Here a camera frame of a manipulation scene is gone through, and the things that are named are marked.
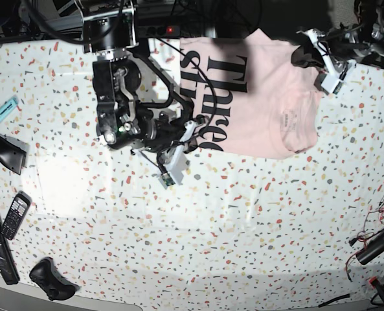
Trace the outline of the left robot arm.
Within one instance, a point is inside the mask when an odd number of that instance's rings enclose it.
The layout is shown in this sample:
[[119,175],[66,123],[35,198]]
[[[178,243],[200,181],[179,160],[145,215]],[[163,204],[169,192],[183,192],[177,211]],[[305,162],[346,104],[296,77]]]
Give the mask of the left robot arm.
[[337,94],[356,65],[384,69],[384,1],[355,1],[357,23],[328,32],[300,31],[309,41],[291,55],[296,67],[319,70],[318,89]]

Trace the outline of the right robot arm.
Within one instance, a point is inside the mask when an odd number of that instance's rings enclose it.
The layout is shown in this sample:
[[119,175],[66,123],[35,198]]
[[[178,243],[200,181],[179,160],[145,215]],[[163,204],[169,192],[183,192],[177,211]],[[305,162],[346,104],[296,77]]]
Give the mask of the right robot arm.
[[[93,87],[99,135],[114,150],[129,146],[143,159],[147,152],[155,153],[153,165],[163,187],[180,185],[186,170],[185,154],[205,119],[193,116],[192,103],[152,62],[148,40],[137,39],[134,1],[77,1],[76,6],[82,16],[84,51],[97,56]],[[139,99],[142,73],[135,60],[167,87],[165,101]]]

